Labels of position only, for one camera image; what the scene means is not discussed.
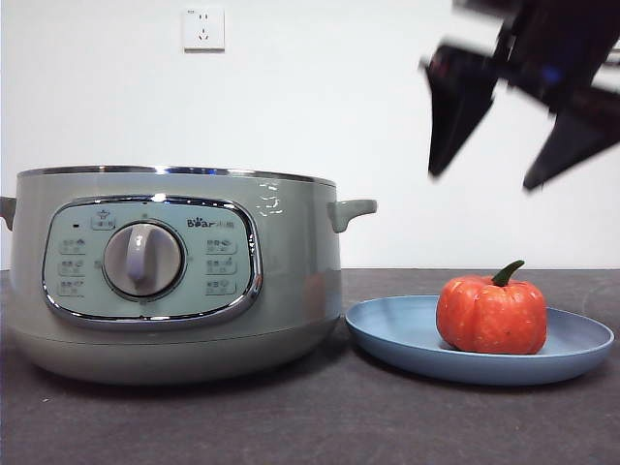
pumpkin stem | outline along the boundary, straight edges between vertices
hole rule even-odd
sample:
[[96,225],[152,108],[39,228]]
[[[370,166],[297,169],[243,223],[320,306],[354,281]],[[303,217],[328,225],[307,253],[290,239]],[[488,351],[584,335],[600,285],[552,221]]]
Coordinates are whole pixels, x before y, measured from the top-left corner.
[[503,288],[504,286],[508,284],[509,280],[511,279],[512,274],[524,265],[525,265],[525,262],[522,260],[517,260],[516,262],[512,262],[505,268],[498,271],[495,276],[493,276],[493,279],[492,279],[493,284],[495,286],[499,286],[500,288]]

stainless steel rim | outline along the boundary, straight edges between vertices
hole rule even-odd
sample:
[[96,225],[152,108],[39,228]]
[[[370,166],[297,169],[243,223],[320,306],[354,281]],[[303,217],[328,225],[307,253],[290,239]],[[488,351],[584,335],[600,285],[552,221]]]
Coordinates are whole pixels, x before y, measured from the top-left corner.
[[55,167],[40,168],[36,170],[26,170],[20,172],[17,177],[38,176],[42,174],[77,174],[89,172],[152,172],[156,174],[202,174],[214,176],[233,176],[233,177],[264,177],[267,179],[286,179],[290,181],[315,182],[331,187],[336,187],[333,181],[322,179],[320,177],[302,176],[299,174],[287,174],[283,172],[273,171],[255,171],[255,170],[233,170],[222,168],[202,168],[202,167],[169,167],[169,166],[123,166],[123,165],[106,165],[106,166],[82,166],[82,167]]

orange pumpkin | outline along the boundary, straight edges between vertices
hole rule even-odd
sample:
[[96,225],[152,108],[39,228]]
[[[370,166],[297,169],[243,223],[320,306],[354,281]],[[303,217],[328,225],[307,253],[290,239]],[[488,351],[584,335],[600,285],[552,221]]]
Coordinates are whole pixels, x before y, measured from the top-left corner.
[[512,274],[524,261],[494,277],[461,276],[447,282],[437,303],[437,329],[452,346],[486,354],[535,354],[546,339],[541,291]]

wall outlet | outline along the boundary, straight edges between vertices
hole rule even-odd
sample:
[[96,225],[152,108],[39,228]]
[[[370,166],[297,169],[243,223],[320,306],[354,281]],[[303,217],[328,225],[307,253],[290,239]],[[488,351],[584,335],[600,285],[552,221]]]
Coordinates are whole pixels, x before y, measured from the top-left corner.
[[188,8],[183,14],[185,51],[224,50],[224,9]]

gray tabletop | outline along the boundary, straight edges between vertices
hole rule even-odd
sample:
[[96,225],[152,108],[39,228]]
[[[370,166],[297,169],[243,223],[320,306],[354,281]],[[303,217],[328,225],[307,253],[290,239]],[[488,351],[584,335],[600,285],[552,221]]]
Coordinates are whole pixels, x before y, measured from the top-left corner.
[[[436,294],[463,270],[349,269],[345,309]],[[620,270],[518,272],[550,306],[620,335]],[[2,302],[11,298],[2,273]],[[28,363],[2,325],[2,457],[27,464],[620,464],[620,342],[541,387],[448,383],[354,347],[343,322],[310,355],[183,387],[109,387]]]

